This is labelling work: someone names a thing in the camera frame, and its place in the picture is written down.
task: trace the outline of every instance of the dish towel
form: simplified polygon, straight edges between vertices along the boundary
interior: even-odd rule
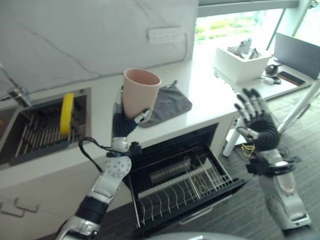
[[[151,118],[148,122],[139,124],[140,127],[148,128],[191,110],[192,103],[176,84],[177,80],[159,89]]]

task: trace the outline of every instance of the white cabinet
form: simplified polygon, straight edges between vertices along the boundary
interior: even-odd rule
[[[53,229],[57,230],[63,223],[62,220],[60,216],[44,210],[39,210],[37,213],[25,211],[23,217],[0,213],[0,239],[38,239],[53,233]]]
[[[105,160],[101,157],[97,162],[103,166]],[[33,240],[56,232],[75,213],[98,175],[88,161],[4,189],[0,183],[0,203],[4,207],[13,205],[16,198],[22,208],[34,210],[38,205],[36,212],[25,211],[23,217],[0,213],[0,239]],[[108,210],[131,200],[129,189],[122,183]]]

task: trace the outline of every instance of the robot finger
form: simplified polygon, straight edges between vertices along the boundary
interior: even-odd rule
[[[113,106],[113,115],[120,114],[123,111],[122,107],[122,95],[123,91],[122,88],[119,90],[119,92],[116,95],[114,106]]]
[[[248,112],[243,109],[239,104],[235,103],[234,104],[235,108],[239,111],[239,113],[241,114],[241,116],[243,117],[244,122],[248,122],[250,121],[250,115],[248,114]]]
[[[249,101],[251,105],[253,106],[253,109],[255,110],[255,113],[259,116],[262,114],[262,110],[260,108],[259,102],[254,94],[252,92],[247,90],[246,88],[243,89],[243,92],[247,95],[249,98]]]
[[[263,113],[270,113],[270,110],[268,108],[266,101],[261,97],[259,92],[257,90],[255,90],[254,88],[252,88],[251,94],[256,97],[256,100],[257,100],[258,104],[260,105],[262,112]]]
[[[236,130],[247,140],[257,140],[259,133],[248,127],[237,127]]]
[[[250,102],[245,100],[245,98],[242,97],[240,94],[237,94],[236,97],[243,103],[244,108],[247,111],[247,113],[250,115],[250,117],[255,117],[256,112],[255,112],[254,108],[252,107],[252,105],[250,104]]]
[[[150,110],[150,109],[144,110],[142,113],[140,113],[138,116],[136,116],[136,117],[134,118],[135,123],[136,123],[136,124],[141,123],[143,120],[146,119],[146,117],[149,116],[149,114],[151,114],[151,110]]]

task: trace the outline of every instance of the gray carpet floor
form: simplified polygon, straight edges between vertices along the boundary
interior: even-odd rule
[[[281,122],[299,99],[306,93],[303,89],[270,100],[269,107]],[[297,189],[309,213],[315,230],[320,230],[320,97],[310,109],[281,136],[280,144],[289,148],[286,158],[299,157],[294,171]],[[220,203],[210,213],[185,225],[172,224],[154,235],[173,232],[216,232],[251,240],[282,240],[282,234],[269,215],[264,194],[258,178],[248,174],[245,164],[248,159],[236,147],[226,158],[219,160],[233,178],[245,179],[248,183],[227,203]],[[105,216],[96,240],[129,239],[136,227],[132,203],[110,211]],[[51,240],[53,236],[41,238]]]

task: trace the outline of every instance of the plastic cup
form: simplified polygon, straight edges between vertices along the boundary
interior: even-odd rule
[[[161,79],[154,73],[139,68],[129,68],[123,73],[123,110],[128,119],[134,119],[146,109],[154,109]],[[142,122],[149,121],[151,114]]]

